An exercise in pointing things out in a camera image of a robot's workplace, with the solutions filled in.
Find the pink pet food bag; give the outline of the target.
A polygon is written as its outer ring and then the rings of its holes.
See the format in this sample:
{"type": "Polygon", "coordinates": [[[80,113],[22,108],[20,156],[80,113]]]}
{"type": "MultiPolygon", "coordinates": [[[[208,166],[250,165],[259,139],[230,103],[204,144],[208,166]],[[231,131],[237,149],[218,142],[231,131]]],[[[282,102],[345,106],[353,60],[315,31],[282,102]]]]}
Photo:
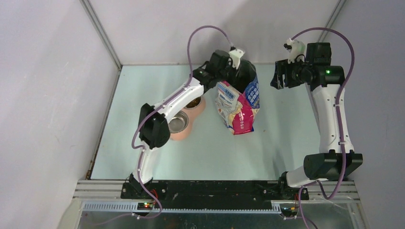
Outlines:
{"type": "Polygon", "coordinates": [[[217,83],[215,104],[224,125],[233,135],[254,131],[260,96],[256,67],[250,61],[242,59],[233,78],[217,83]]]}

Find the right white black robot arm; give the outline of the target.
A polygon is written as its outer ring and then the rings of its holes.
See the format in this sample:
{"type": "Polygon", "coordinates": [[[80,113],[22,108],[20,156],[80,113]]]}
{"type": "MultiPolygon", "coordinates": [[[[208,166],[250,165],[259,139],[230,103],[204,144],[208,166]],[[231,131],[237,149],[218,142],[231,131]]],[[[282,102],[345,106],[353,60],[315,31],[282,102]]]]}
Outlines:
{"type": "Polygon", "coordinates": [[[286,181],[277,187],[281,198],[291,199],[297,187],[346,178],[362,165],[363,156],[355,153],[348,135],[344,110],[345,73],[341,66],[330,64],[330,44],[304,44],[288,39],[284,47],[289,56],[276,62],[270,85],[278,90],[308,85],[320,132],[319,153],[305,156],[303,166],[284,173],[286,181]]]}

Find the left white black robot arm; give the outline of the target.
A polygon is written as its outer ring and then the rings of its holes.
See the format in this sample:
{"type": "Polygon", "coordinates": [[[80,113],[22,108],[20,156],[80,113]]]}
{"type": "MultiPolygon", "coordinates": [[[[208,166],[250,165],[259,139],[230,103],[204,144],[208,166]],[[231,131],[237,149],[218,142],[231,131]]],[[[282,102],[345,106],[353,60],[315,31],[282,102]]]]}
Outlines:
{"type": "Polygon", "coordinates": [[[239,49],[229,52],[216,50],[202,66],[191,68],[189,78],[171,95],[154,105],[145,103],[141,107],[139,125],[132,139],[132,148],[141,150],[132,173],[137,181],[132,192],[138,198],[150,195],[151,186],[148,182],[153,178],[156,151],[171,136],[169,122],[187,104],[214,88],[218,82],[234,80],[240,71],[243,54],[239,49]]]}

